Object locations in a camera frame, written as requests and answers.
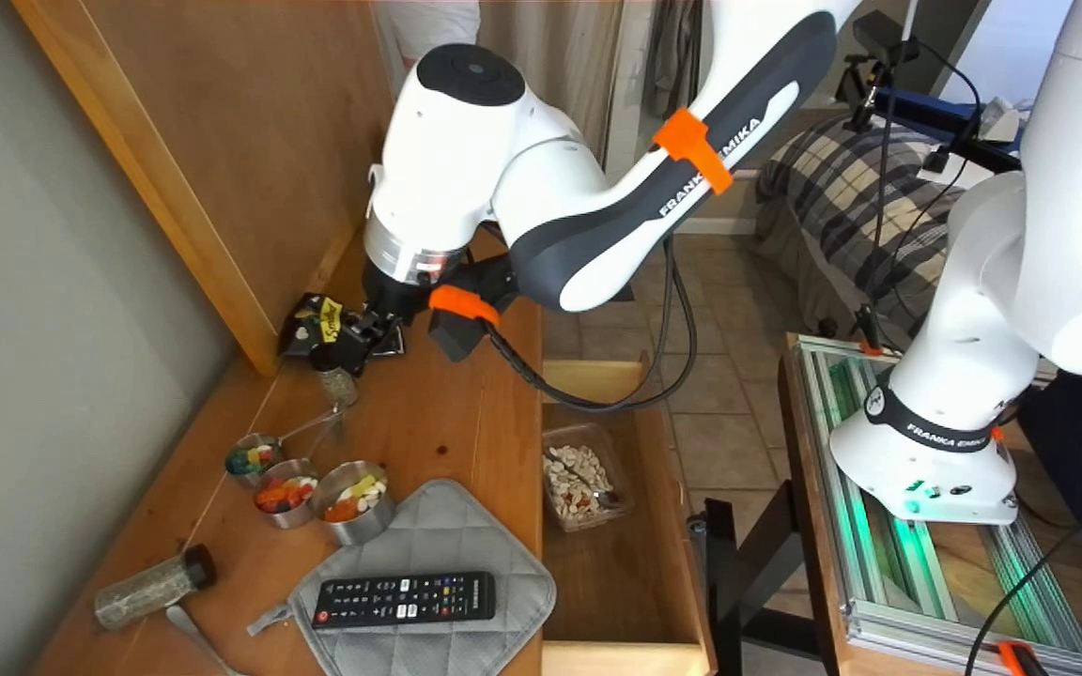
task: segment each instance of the wooden panel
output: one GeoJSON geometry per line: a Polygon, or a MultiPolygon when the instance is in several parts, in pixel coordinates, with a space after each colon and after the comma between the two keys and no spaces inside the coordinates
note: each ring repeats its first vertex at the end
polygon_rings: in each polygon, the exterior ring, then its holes
{"type": "Polygon", "coordinates": [[[694,643],[545,643],[539,673],[553,676],[705,676],[694,643]]]}
{"type": "Polygon", "coordinates": [[[260,371],[362,232],[390,116],[364,0],[14,0],[260,371]]]}

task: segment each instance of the wooden drawer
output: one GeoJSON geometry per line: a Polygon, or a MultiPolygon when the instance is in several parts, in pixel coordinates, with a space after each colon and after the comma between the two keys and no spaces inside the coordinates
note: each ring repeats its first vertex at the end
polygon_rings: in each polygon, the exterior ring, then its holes
{"type": "MultiPolygon", "coordinates": [[[[587,397],[620,397],[633,360],[547,360],[545,376],[587,397]]],[[[583,417],[545,405],[545,430],[592,420],[611,437],[631,506],[598,530],[545,524],[539,551],[561,601],[545,625],[545,673],[689,676],[712,673],[704,583],[689,543],[689,495],[661,405],[583,417]]]]}

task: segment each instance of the orange band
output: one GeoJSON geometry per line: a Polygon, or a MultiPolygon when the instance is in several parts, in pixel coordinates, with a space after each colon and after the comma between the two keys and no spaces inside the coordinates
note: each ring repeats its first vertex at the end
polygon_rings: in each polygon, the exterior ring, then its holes
{"type": "Polygon", "coordinates": [[[712,197],[725,197],[732,189],[732,174],[722,162],[722,156],[705,142],[705,123],[691,116],[691,111],[677,111],[658,131],[652,142],[677,157],[691,162],[694,174],[712,189],[712,197]]]}
{"type": "Polygon", "coordinates": [[[478,293],[458,288],[458,285],[437,285],[427,296],[427,308],[499,326],[499,311],[478,293]]]}
{"type": "Polygon", "coordinates": [[[1025,665],[1018,663],[1015,643],[998,643],[997,655],[1008,676],[1025,676],[1025,665]]]}

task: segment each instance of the black cable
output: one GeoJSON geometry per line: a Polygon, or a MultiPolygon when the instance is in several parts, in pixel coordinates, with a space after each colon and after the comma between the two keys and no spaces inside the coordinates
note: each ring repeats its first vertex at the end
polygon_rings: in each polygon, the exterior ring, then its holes
{"type": "Polygon", "coordinates": [[[972,107],[978,107],[972,123],[980,128],[980,116],[983,116],[980,86],[970,83],[970,76],[967,76],[954,59],[946,59],[936,46],[929,46],[929,43],[920,43],[920,37],[914,37],[914,46],[920,46],[929,58],[936,58],[946,71],[954,71],[954,76],[967,83],[967,92],[970,92],[970,99],[972,99],[972,107]]]}
{"type": "Polygon", "coordinates": [[[677,19],[677,83],[663,102],[663,116],[673,116],[691,94],[685,94],[689,76],[697,86],[697,46],[704,46],[704,0],[689,0],[685,14],[677,19]]]}
{"type": "Polygon", "coordinates": [[[1057,544],[1043,550],[1043,556],[998,598],[998,604],[990,604],[990,614],[983,615],[978,640],[970,643],[970,655],[967,655],[967,676],[972,676],[978,670],[978,655],[997,625],[997,615],[1029,585],[1029,578],[1037,578],[1043,573],[1043,565],[1065,550],[1075,538],[1082,538],[1082,527],[1079,530],[1065,530],[1057,544]]]}
{"type": "Polygon", "coordinates": [[[680,263],[677,263],[677,252],[673,252],[673,237],[661,240],[661,252],[663,252],[663,288],[661,288],[661,323],[658,323],[658,340],[652,340],[652,352],[651,352],[651,365],[645,365],[645,376],[638,380],[638,387],[631,395],[622,395],[620,402],[592,402],[592,397],[577,397],[572,391],[561,391],[553,387],[526,358],[513,352],[513,346],[497,330],[488,326],[488,343],[499,348],[499,358],[528,384],[537,387],[539,395],[547,395],[556,405],[568,405],[568,409],[577,409],[577,414],[592,414],[592,417],[606,417],[606,414],[631,414],[631,409],[641,409],[651,402],[661,402],[667,397],[673,391],[680,391],[691,376],[691,365],[694,365],[694,352],[697,352],[697,330],[694,330],[694,317],[691,317],[691,302],[689,302],[689,288],[685,288],[685,273],[680,273],[680,263]],[[667,326],[667,288],[677,288],[677,302],[685,308],[685,326],[689,326],[689,358],[680,365],[680,376],[661,387],[658,395],[641,395],[638,391],[651,384],[651,371],[661,358],[661,346],[663,346],[663,326],[667,326]]]}
{"type": "MultiPolygon", "coordinates": [[[[980,86],[958,67],[958,64],[949,64],[938,48],[933,48],[929,43],[920,43],[920,37],[914,37],[914,46],[920,46],[929,58],[936,58],[946,71],[954,71],[967,86],[970,86],[970,94],[972,94],[972,122],[970,122],[970,131],[980,123],[980,116],[983,116],[983,99],[980,99],[980,86]]],[[[888,107],[888,128],[883,128],[883,147],[878,147],[878,222],[875,222],[875,252],[878,252],[878,240],[883,240],[883,217],[888,217],[888,137],[889,137],[889,116],[894,116],[894,78],[889,78],[889,86],[888,86],[888,99],[889,99],[889,107],[888,107]]],[[[900,230],[900,240],[896,240],[896,247],[888,256],[888,267],[883,267],[883,273],[875,277],[875,285],[873,288],[878,288],[889,273],[894,273],[894,263],[896,263],[896,256],[900,256],[900,247],[910,243],[910,237],[916,232],[916,225],[920,225],[920,217],[946,197],[946,192],[954,192],[954,186],[960,182],[960,174],[967,174],[967,157],[960,157],[960,167],[958,167],[958,174],[946,182],[946,189],[938,192],[938,197],[933,197],[920,210],[916,210],[916,217],[910,222],[910,230],[900,230]]],[[[858,311],[858,321],[853,321],[853,326],[850,326],[850,340],[853,340],[853,330],[860,326],[860,323],[875,323],[875,308],[860,308],[858,311]]]]}

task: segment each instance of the curtain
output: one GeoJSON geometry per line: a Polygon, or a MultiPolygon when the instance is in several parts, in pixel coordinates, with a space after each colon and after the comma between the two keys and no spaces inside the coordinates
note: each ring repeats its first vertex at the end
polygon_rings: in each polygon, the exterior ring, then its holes
{"type": "Polygon", "coordinates": [[[622,0],[484,0],[481,46],[508,58],[606,157],[622,0]]]}
{"type": "Polygon", "coordinates": [[[377,0],[394,86],[427,46],[478,37],[508,58],[539,102],[565,111],[600,162],[607,156],[622,5],[652,0],[377,0]]]}
{"type": "Polygon", "coordinates": [[[704,67],[704,0],[658,0],[652,37],[645,58],[645,113],[667,116],[697,92],[704,67]]]}

